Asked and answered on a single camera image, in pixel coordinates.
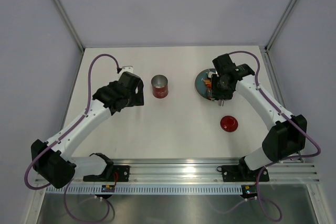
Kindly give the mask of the red sausage piece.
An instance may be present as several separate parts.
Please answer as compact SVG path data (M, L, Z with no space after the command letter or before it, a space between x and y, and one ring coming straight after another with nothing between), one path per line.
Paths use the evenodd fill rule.
M212 82L211 82L210 79L205 79L204 83L205 83L205 85L206 85L207 88L210 88L210 89L212 88Z

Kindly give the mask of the red metal can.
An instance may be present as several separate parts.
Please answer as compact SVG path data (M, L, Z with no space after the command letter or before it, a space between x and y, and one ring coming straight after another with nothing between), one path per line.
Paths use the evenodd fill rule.
M168 91L168 79L166 76L157 74L151 79L152 94L158 99L165 98Z

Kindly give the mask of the metal tongs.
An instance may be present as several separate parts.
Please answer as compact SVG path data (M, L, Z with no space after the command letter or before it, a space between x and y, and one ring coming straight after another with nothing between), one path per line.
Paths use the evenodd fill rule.
M217 102L217 104L221 107L224 106L224 100L220 100L218 98L215 98L211 88L206 88L206 96L207 96L208 100L213 101L213 102Z

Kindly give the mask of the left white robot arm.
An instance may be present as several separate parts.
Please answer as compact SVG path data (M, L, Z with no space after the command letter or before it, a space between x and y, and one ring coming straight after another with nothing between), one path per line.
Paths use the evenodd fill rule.
M143 81L125 71L119 80L99 88L88 107L67 127L47 141L31 146L33 169L55 188L63 188L72 179L86 182L111 182L118 177L113 160L102 153L74 157L73 153L101 123L122 109L144 105Z

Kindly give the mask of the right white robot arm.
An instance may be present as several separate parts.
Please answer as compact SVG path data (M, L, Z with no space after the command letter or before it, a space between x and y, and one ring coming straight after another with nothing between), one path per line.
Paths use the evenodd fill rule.
M261 168L295 154L306 145L307 120L293 115L271 98L258 80L259 71L247 64L236 65L229 54L213 60L212 98L231 100L235 92L245 98L264 122L268 133L261 147L242 157L234 166L236 180L251 182Z

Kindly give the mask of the blue ceramic plate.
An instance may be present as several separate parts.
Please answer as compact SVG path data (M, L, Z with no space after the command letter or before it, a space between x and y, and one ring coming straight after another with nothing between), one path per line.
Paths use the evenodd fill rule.
M210 79L212 81L212 75L216 74L216 70L214 68L208 68L202 70L195 78L195 89L197 93L204 99L207 99L206 96L206 85L204 83L205 79Z

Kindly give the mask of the red can lid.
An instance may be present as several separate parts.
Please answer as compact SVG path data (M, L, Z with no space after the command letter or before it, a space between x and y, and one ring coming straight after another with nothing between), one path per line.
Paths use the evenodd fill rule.
M227 115L221 118L220 126L225 132L234 132L238 128L238 121L233 116Z

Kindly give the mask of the aluminium mounting rail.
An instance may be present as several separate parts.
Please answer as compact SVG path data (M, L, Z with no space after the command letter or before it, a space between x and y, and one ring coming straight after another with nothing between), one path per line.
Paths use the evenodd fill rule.
M129 184L223 184L218 167L235 165L232 158L195 159L115 159L116 165L130 166ZM313 163L294 159L271 165L266 173L269 184L318 184Z

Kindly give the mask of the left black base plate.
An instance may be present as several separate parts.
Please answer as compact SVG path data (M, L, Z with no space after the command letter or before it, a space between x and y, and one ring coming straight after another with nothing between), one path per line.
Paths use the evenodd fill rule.
M112 165L107 166L100 175L87 175L83 177L84 182L128 182L130 166Z

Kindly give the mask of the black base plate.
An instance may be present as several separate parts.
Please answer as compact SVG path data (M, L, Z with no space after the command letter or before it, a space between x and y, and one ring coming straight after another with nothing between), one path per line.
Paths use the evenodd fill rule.
M112 165L107 166L100 175L87 175L83 177L84 182L128 182L130 166Z
M256 182L261 169L250 171L240 170L238 165L217 166L216 171L220 172L223 182Z

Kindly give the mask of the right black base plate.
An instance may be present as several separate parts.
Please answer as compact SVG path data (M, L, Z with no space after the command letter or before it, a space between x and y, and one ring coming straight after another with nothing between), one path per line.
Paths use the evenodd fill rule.
M216 171L220 172L223 182L256 182L261 169L250 171L240 170L238 165L217 166Z

